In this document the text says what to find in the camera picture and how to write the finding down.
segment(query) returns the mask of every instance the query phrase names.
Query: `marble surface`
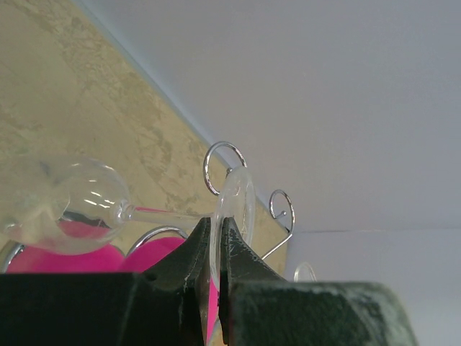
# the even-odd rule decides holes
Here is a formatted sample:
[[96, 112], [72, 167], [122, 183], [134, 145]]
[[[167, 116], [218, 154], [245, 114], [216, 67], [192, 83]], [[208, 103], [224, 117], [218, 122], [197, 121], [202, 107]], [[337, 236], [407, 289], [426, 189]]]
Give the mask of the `marble surface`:
[[[0, 1], [0, 159], [92, 156], [126, 179], [134, 203], [206, 213], [216, 202], [202, 178], [206, 150], [69, 0]], [[222, 186], [225, 167], [217, 159], [210, 172]], [[262, 205], [255, 226], [258, 254], [285, 236]], [[132, 223], [115, 244], [126, 252], [151, 228]], [[267, 262], [282, 273], [285, 255], [282, 247]]]

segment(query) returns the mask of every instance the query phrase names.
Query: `pink object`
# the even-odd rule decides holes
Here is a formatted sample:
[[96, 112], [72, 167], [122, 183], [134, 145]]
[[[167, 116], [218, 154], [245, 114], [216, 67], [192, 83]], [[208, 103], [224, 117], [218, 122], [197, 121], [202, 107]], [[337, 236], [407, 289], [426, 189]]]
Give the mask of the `pink object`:
[[[185, 240], [183, 238], [160, 238], [138, 247], [125, 258], [120, 266], [121, 272], [143, 272], [162, 260], [170, 252], [178, 248]], [[218, 290], [210, 281], [210, 296], [208, 298], [207, 340], [210, 340], [213, 326], [218, 315]]]
[[122, 253], [110, 244], [97, 251], [74, 256], [26, 247], [12, 260], [6, 272], [114, 272], [123, 258]]

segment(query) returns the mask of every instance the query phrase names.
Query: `clear glass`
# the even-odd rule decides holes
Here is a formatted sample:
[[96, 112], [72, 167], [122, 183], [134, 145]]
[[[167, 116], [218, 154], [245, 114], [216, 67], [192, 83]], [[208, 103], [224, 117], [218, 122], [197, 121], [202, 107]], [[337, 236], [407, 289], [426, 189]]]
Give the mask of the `clear glass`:
[[314, 269], [307, 262], [301, 262], [295, 270], [293, 281], [300, 283], [309, 283], [317, 281], [315, 278]]
[[[99, 249], [127, 221], [191, 229], [214, 215], [134, 206], [123, 178], [84, 156], [16, 156], [0, 164], [0, 182], [0, 231], [21, 244], [61, 254]], [[251, 233], [253, 224], [242, 222]]]
[[253, 239], [256, 197], [253, 181], [248, 169], [233, 169], [224, 182], [224, 187], [216, 202], [215, 214], [211, 222], [210, 235], [210, 275], [219, 290], [220, 240], [224, 218], [234, 217], [243, 240], [251, 246]]

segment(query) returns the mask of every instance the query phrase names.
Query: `glass stem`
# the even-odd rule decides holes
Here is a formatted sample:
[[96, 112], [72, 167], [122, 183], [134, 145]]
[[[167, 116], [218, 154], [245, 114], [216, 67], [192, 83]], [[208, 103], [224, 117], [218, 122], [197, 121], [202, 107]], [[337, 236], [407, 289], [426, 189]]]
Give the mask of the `glass stem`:
[[181, 229], [193, 229], [201, 218], [209, 218], [212, 216], [212, 213], [201, 215], [181, 214], [129, 205], [124, 209], [121, 216], [124, 221], [159, 223]]

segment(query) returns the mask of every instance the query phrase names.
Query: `white wall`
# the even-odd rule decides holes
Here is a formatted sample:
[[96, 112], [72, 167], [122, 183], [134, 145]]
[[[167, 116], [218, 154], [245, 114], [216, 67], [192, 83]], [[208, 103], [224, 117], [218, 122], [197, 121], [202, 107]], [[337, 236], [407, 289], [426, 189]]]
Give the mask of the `white wall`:
[[461, 1], [74, 1], [299, 231], [461, 227]]
[[461, 230], [300, 233], [285, 277], [309, 262], [317, 280], [377, 281], [406, 307], [421, 346], [461, 345]]

